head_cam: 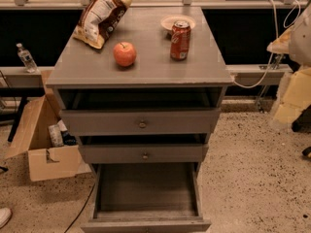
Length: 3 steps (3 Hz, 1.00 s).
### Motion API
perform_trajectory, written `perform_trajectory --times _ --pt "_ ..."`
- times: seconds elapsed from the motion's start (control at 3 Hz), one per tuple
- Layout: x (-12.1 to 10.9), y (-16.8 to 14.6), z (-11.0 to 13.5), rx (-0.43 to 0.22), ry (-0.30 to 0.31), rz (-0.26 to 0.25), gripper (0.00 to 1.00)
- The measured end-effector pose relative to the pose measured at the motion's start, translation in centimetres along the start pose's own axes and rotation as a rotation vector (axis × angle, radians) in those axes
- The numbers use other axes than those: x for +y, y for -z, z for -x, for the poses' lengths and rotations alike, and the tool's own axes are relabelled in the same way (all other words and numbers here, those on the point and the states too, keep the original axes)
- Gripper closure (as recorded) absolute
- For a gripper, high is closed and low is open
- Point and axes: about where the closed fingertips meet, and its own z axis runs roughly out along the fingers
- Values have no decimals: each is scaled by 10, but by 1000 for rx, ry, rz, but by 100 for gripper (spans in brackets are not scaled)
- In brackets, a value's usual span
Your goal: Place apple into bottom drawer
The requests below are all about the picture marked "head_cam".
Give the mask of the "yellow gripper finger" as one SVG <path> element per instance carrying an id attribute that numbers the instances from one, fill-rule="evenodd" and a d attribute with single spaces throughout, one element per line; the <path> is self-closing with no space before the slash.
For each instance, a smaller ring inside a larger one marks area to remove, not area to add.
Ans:
<path id="1" fill-rule="evenodd" d="M 271 115 L 274 125 L 292 124 L 311 105 L 311 69 L 286 73 L 279 84 Z"/>
<path id="2" fill-rule="evenodd" d="M 277 54 L 290 54 L 291 49 L 291 41 L 292 41 L 292 33 L 293 28 L 289 27 L 287 28 L 277 39 L 275 39 L 273 42 L 271 42 L 267 46 L 267 50 L 271 53 L 277 53 Z"/>

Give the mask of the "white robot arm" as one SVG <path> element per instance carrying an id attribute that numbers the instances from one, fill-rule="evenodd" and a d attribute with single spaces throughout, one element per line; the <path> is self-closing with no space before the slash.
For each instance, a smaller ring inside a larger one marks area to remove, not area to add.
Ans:
<path id="1" fill-rule="evenodd" d="M 281 80 L 272 109 L 272 123 L 285 127 L 311 106 L 311 4 L 289 29 L 268 45 L 267 50 L 287 54 L 299 65 L 297 71 Z"/>

